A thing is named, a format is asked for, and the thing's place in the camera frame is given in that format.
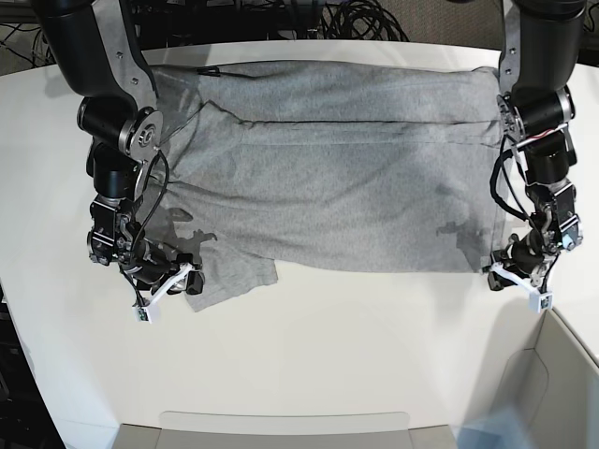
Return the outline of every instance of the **black cable bundle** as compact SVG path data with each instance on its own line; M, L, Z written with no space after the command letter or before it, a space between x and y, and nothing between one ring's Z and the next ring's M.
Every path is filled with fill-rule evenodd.
M536 224L534 224L533 219L526 212L526 210L522 206L522 203L518 199L518 196L516 195L516 192L514 191L514 187L512 186L512 183L509 180L509 175L507 174L507 170L505 169L505 161L507 159L514 157L514 154L512 153L511 149L510 150L505 149L505 144L507 143L508 140L510 140L510 142L512 144L514 144L514 145L516 144L516 141L514 139L512 139L509 135L504 135L504 138L502 139L502 144L499 149L499 157L495 161L493 171L490 175L490 180L489 180L490 195L493 198L493 200L495 201L495 204L497 204L497 206L499 206L500 208L505 210L510 215L513 215L514 217L519 218L523 222L528 222L528 224L531 226L531 228L534 229L536 231L536 233L540 236L541 233L539 232L538 228L536 227ZM522 180L526 183L526 176L524 175L524 170L522 169L522 167L520 166L520 164L518 162L517 162L517 164L518 164L519 175L522 178ZM499 194L497 193L497 180L499 179L500 171L504 175L505 183L507 184L507 187L509 188L510 193L514 197L516 204L518 204L519 210L515 210L514 208L509 206L504 201L504 199L501 198L499 196Z
M398 20L377 0L326 4L329 22L321 18L324 39L393 40L409 42Z
M0 26L4 26L4 27L12 30L10 33L8 33L8 35L4 39L0 39L0 47L6 48L8 51L10 51L15 56L18 56L19 58L27 61L29 64L31 64L32 68L56 64L56 62L54 61L54 57L51 54L50 46L48 45L46 38L43 36L42 30L39 26L36 28L29 28L29 29L24 29L24 30L22 29L22 23L17 26L0 23ZM33 43L31 45L31 58L28 58L27 56L20 54L18 51L15 51L11 47L8 46L8 40L15 33L32 33L32 32L36 32L36 36L34 37ZM44 50L43 50L44 44L47 46L47 48L45 50L45 56L44 56Z

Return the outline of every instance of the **metal bracket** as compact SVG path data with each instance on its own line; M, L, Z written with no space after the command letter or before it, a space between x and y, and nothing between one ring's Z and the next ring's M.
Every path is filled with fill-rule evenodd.
M504 0L504 50L499 61L501 94L511 92L520 76L520 10L512 0Z
M156 109L152 81L133 59L119 0L95 0L92 8L112 76L121 89L133 97L138 109Z
M519 285L528 293L528 306L532 311L540 313L544 310L549 310L553 307L553 293L548 289L545 293L539 292L539 290L528 282L524 281L518 275L507 271L504 268L504 264L496 262L490 266L489 271L497 273L502 278L508 279L516 285Z
M179 269L179 272L174 276L171 276L165 283L163 283L158 290L146 301L144 307L139 307L137 304L133 306L134 314L137 321L145 321L148 323L154 323L160 318L160 310L158 309L158 301L167 294L177 282L182 281L187 275L194 270L194 266L191 264L183 264Z

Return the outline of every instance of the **black cylindrical actuator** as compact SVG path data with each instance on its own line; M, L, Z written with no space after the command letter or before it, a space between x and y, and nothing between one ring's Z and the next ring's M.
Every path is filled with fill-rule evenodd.
M567 86L519 107L526 138L555 129L572 120L574 114L574 104Z
M138 163L101 143L94 151L94 188L106 198L133 199Z
M519 78L512 100L521 107L570 79L578 58L585 0L515 0L519 7Z
M126 111L131 119L135 119L141 105L137 105L133 96L114 78L103 40L126 39L135 64L148 75L155 89L152 70L137 44L129 1L118 0L110 5L119 8L115 12L123 19L125 36L100 34L94 0L32 0L31 3L52 55L70 88L90 98L111 98L120 103L119 108Z
M562 132L553 133L527 145L524 154L528 165L528 182L549 185L563 180L570 167L566 148Z

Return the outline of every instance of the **screw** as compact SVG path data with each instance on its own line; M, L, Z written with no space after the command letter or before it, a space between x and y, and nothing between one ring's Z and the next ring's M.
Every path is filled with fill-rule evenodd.
M150 124L146 127L146 129L141 131L141 133L139 134L139 145L141 147L147 147L150 144L150 142L153 139L155 130L156 128L152 124Z

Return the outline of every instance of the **gray t-shirt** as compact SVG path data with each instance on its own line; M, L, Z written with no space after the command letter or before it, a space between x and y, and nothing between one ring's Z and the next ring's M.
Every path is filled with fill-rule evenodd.
M481 269L504 224L489 194L501 133L491 69L220 69L154 71L170 183L149 235L201 255L205 291L187 298L195 311L276 282L274 259ZM146 210L160 169L155 177Z

